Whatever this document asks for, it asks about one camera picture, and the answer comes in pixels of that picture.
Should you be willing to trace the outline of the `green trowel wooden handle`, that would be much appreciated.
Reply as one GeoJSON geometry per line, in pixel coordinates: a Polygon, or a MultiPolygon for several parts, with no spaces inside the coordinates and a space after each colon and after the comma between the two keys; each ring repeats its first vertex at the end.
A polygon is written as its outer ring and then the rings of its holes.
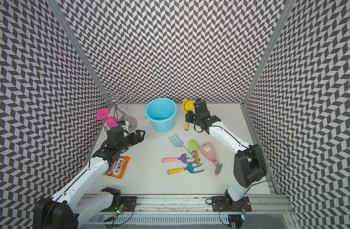
{"type": "Polygon", "coordinates": [[[197,165],[200,165],[199,156],[197,151],[200,149],[199,143],[195,139],[190,139],[188,142],[188,148],[192,151],[197,165]]]}

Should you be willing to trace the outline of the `light blue toy rake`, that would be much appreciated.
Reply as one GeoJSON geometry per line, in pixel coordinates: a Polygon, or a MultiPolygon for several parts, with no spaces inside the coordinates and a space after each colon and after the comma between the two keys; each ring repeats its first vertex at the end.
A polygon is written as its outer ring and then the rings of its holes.
{"type": "Polygon", "coordinates": [[[183,152],[189,157],[189,159],[194,159],[194,156],[189,152],[188,149],[186,149],[183,146],[183,141],[181,140],[181,138],[177,135],[174,134],[172,136],[169,137],[169,140],[176,146],[179,147],[183,150],[183,152]]]}

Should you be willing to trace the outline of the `purple fork pink handle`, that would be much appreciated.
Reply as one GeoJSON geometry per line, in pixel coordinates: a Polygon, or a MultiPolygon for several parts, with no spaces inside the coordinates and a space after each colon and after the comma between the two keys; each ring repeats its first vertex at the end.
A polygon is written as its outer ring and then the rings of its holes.
{"type": "Polygon", "coordinates": [[[162,163],[168,163],[168,162],[175,162],[175,161],[181,161],[185,164],[192,164],[195,163],[195,160],[191,160],[187,154],[182,154],[180,157],[167,157],[162,159],[162,163]]]}

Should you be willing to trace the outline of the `teal fork yellow handle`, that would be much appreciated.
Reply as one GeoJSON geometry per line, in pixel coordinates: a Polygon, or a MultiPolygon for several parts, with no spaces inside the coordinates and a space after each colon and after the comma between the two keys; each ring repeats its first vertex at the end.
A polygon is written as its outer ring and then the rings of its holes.
{"type": "Polygon", "coordinates": [[[172,174],[176,174],[176,173],[180,173],[180,172],[184,172],[184,171],[188,171],[189,173],[192,173],[192,174],[204,172],[204,169],[195,171],[195,168],[199,168],[199,167],[201,167],[201,165],[202,164],[194,166],[193,164],[188,164],[185,168],[168,170],[167,174],[172,175],[172,174]]]}

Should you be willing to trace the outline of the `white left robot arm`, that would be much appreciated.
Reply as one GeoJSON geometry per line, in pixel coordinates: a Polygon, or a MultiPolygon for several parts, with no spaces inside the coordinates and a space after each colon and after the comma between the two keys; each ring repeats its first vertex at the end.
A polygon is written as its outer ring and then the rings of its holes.
{"type": "Polygon", "coordinates": [[[77,229],[102,210],[114,209],[120,212],[124,206],[118,189],[106,187],[97,196],[84,202],[81,202],[81,198],[123,152],[143,142],[144,136],[144,130],[129,133],[123,127],[109,129],[107,139],[77,176],[51,197],[41,198],[35,204],[33,228],[77,229]]]}

